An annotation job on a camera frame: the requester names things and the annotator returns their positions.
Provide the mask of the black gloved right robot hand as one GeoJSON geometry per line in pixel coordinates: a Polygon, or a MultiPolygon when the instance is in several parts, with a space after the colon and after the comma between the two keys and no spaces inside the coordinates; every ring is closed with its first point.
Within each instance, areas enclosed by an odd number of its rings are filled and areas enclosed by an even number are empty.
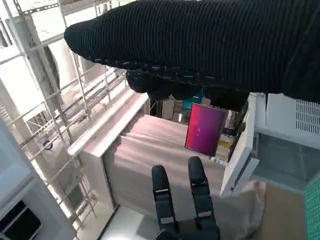
{"type": "Polygon", "coordinates": [[[68,26],[64,40],[124,69],[130,88],[153,100],[204,91],[221,108],[249,93],[320,101],[317,0],[138,0],[68,26]]]}

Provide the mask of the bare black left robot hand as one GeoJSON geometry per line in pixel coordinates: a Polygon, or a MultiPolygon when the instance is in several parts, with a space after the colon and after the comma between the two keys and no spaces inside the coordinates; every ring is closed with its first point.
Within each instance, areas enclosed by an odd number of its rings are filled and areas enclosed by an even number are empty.
{"type": "Polygon", "coordinates": [[[152,192],[159,232],[156,240],[220,240],[221,232],[214,214],[208,178],[198,156],[188,159],[188,179],[194,203],[196,230],[182,232],[176,218],[167,172],[163,165],[151,169],[152,192]]]}

